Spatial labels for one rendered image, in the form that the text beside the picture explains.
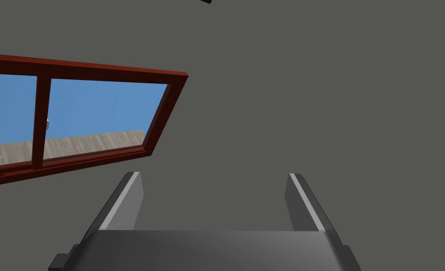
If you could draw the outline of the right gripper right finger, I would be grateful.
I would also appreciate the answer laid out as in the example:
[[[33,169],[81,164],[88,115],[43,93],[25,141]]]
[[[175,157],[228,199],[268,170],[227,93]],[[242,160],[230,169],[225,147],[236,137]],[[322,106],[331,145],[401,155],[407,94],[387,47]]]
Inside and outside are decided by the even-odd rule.
[[[294,231],[321,231],[337,235],[318,199],[301,174],[288,174],[284,198]]]

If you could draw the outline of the red-brown framed window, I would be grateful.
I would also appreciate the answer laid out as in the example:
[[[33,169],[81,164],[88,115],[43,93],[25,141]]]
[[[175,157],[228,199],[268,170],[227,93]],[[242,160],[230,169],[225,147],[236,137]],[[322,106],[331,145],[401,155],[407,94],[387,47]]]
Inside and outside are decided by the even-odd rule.
[[[188,77],[0,55],[0,185],[150,156]]]

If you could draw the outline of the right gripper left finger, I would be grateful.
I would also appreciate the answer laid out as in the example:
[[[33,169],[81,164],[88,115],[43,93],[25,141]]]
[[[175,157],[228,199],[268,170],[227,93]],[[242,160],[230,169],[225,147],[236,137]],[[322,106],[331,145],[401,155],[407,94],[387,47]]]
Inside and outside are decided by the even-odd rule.
[[[84,236],[101,230],[133,230],[143,197],[140,173],[126,173]]]

